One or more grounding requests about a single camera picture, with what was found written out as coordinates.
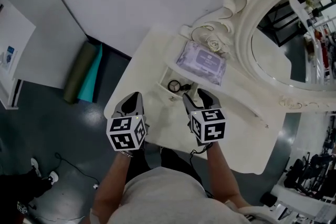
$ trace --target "table top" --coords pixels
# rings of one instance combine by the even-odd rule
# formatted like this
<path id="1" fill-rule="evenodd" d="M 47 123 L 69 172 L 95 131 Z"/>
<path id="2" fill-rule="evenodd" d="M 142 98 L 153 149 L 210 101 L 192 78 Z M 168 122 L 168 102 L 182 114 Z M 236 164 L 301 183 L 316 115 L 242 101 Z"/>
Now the table top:
<path id="1" fill-rule="evenodd" d="M 173 39 L 174 36 L 165 31 L 155 28 L 150 30 L 114 90 L 104 115 L 107 119 L 111 118 L 118 102 L 128 94 L 139 91 L 143 96 L 147 124 L 150 125 L 146 141 L 189 153 L 193 149 L 199 151 L 203 147 L 197 146 L 196 137 L 187 126 L 188 117 L 183 102 L 170 101 L 171 94 L 158 85 L 167 69 L 163 60 L 165 47 Z M 261 109 L 268 112 L 265 113 L 268 121 L 266 125 L 237 99 L 211 89 L 210 91 L 219 98 L 229 119 L 228 130 L 219 144 L 230 168 L 240 173 L 261 174 L 282 129 L 285 111 L 279 109 L 277 103 L 265 102 L 263 99 L 267 97 L 263 97 L 263 93 L 256 96 L 256 93 L 251 91 L 251 98 L 259 98 Z M 195 100 L 196 105 L 202 104 L 198 96 Z"/>

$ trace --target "wet wipes package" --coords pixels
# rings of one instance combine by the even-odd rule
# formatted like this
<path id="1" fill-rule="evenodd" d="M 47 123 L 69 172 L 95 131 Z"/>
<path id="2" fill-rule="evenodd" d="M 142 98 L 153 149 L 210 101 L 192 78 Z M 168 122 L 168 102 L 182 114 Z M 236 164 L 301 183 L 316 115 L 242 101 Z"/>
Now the wet wipes package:
<path id="1" fill-rule="evenodd" d="M 188 41 L 177 65 L 213 84 L 221 85 L 226 60 L 194 41 Z"/>

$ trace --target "mirror frame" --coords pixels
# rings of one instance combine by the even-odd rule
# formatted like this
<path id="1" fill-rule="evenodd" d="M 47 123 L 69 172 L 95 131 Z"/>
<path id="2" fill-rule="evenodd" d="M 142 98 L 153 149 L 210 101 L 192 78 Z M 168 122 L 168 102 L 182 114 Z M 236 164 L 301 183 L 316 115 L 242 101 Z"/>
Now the mirror frame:
<path id="1" fill-rule="evenodd" d="M 268 86 L 271 85 L 283 94 L 301 99 L 335 99 L 336 85 L 323 86 L 293 80 L 288 80 L 287 83 L 280 82 L 266 74 L 256 62 L 251 48 L 253 33 L 262 18 L 279 1 L 280 0 L 250 0 L 250 3 L 243 10 L 235 34 L 235 51 L 241 66 L 251 77 L 261 83 L 266 83 Z"/>

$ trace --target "gray floor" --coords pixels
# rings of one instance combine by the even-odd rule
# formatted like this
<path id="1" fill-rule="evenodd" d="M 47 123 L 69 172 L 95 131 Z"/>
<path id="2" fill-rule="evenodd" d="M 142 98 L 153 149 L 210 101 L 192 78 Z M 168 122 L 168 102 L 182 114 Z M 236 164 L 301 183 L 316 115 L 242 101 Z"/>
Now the gray floor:
<path id="1" fill-rule="evenodd" d="M 80 101 L 68 105 L 62 91 L 25 82 L 20 94 L 19 110 L 5 111 L 0 106 L 0 174 L 21 174 L 30 169 L 30 158 L 40 163 L 47 175 L 58 164 L 54 153 L 76 164 L 85 173 L 102 180 L 115 153 L 106 137 L 103 110 L 122 76 L 128 60 L 104 49 L 97 78 L 96 103 Z M 276 183 L 290 154 L 300 114 L 287 114 L 271 158 L 262 175 L 235 172 L 241 193 L 258 205 L 261 195 Z M 180 154 L 185 160 L 188 154 Z M 150 166 L 160 163 L 157 153 L 147 156 Z M 210 190 L 206 160 L 194 158 L 194 166 Z M 59 182 L 42 197 L 35 199 L 37 210 L 31 213 L 41 223 L 66 223 L 67 219 L 87 215 L 95 190 L 93 179 L 83 177 L 63 163 L 58 169 Z"/>

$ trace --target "shoe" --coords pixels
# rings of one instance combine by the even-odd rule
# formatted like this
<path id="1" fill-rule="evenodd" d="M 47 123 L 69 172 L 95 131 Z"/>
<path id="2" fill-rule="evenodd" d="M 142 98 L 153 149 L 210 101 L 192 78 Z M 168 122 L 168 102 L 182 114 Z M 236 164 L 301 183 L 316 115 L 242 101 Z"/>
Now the shoe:
<path id="1" fill-rule="evenodd" d="M 58 175 L 56 172 L 52 171 L 50 175 L 48 176 L 49 180 L 51 180 L 51 184 L 53 185 L 55 182 L 58 181 Z"/>
<path id="2" fill-rule="evenodd" d="M 38 177 L 41 177 L 41 172 L 40 172 L 40 170 L 38 169 L 38 162 L 37 162 L 37 160 L 35 160 L 34 158 L 31 158 L 31 159 L 30 159 L 30 163 L 31 163 L 31 167 L 32 167 L 32 169 L 35 170 L 37 176 L 38 176 Z"/>

